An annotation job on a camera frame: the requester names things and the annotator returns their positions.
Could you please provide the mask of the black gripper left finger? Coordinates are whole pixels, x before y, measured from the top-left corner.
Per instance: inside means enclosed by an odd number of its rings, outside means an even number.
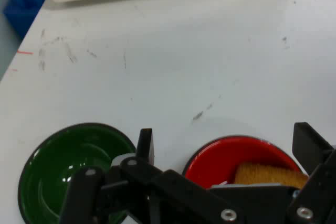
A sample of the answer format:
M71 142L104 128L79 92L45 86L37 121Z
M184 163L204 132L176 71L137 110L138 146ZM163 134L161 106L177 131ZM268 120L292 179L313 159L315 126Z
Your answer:
M142 129L134 156L107 172L89 166L73 174L59 222L108 223L124 211L137 223L237 223L237 207L153 161L152 130Z

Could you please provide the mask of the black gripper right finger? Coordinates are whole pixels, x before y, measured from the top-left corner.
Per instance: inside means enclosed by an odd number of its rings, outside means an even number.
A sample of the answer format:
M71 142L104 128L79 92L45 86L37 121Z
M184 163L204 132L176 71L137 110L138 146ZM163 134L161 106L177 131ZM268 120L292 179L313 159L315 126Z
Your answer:
M307 122L299 122L292 152L309 178L287 209L289 222L334 223L335 148Z

